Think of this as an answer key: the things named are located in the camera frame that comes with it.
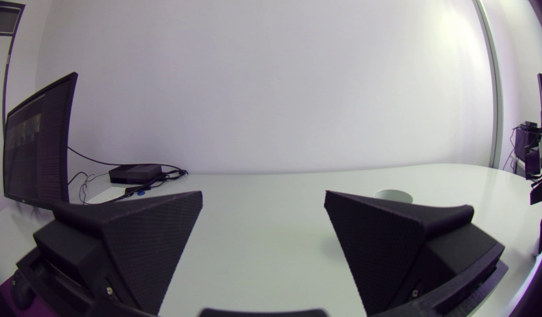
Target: table surface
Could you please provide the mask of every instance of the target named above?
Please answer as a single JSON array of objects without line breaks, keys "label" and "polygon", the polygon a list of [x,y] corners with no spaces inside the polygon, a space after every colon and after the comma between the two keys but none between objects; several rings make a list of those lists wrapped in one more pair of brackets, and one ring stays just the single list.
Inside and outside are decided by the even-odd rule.
[{"label": "table surface", "polygon": [[[460,164],[308,174],[188,175],[168,182],[143,197],[201,190],[204,206],[159,314],[195,317],[205,307],[323,308],[331,317],[365,316],[323,207],[325,191],[372,196],[380,189],[400,189],[421,205],[474,206],[472,222],[504,244],[501,259],[509,267],[474,315],[507,315],[535,262],[532,251],[542,209],[540,204],[529,204],[530,184],[518,175]],[[107,177],[89,185],[107,187]],[[35,246],[32,234],[52,219],[51,211],[21,203],[11,203],[0,212],[0,283]]]}]

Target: white desk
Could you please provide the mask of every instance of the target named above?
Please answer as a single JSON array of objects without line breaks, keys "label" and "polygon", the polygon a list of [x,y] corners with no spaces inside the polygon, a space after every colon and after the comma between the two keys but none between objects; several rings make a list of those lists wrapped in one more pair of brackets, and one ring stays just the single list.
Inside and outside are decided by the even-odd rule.
[{"label": "white desk", "polygon": [[[92,186],[108,186],[108,178]],[[160,315],[194,317],[205,307],[244,311],[321,307],[331,317],[363,317],[357,287],[323,207],[325,190],[372,196],[410,193],[414,203],[475,208],[473,223],[505,245],[509,270],[474,315],[499,316],[530,272],[542,209],[529,205],[530,182],[480,166],[285,175],[189,175],[144,197],[201,190],[204,207],[167,291]],[[0,213],[0,283],[51,220],[18,204]]]}]

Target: white table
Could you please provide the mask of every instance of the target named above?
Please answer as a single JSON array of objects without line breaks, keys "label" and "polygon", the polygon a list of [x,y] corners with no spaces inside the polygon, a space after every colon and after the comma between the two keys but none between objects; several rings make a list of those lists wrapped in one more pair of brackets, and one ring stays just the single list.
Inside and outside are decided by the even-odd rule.
[{"label": "white table", "polygon": [[[104,188],[108,178],[91,186]],[[189,175],[144,197],[201,190],[204,207],[167,291],[160,315],[194,317],[205,307],[243,311],[323,308],[363,317],[357,287],[323,207],[330,189],[372,196],[400,189],[414,203],[474,206],[473,223],[505,246],[509,270],[474,313],[499,316],[527,278],[539,233],[540,204],[530,182],[480,166],[404,168],[284,175]],[[0,213],[0,283],[34,247],[32,233],[50,211],[12,203]]]}]

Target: white cup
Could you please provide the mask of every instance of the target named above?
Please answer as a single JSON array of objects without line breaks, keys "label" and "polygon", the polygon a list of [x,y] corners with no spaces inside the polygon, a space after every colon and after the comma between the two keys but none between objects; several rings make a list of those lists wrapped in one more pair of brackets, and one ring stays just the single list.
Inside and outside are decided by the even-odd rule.
[{"label": "white cup", "polygon": [[386,199],[392,201],[400,201],[401,203],[412,203],[413,197],[409,193],[399,191],[398,189],[381,189],[377,191],[373,197],[378,199]]}]

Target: black box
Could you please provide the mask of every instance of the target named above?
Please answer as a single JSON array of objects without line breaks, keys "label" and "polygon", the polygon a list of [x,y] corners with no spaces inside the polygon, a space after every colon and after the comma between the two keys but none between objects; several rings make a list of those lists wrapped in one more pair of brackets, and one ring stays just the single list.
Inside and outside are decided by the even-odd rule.
[{"label": "black box", "polygon": [[162,166],[147,165],[120,165],[108,171],[111,183],[118,184],[147,184],[162,174]]}]

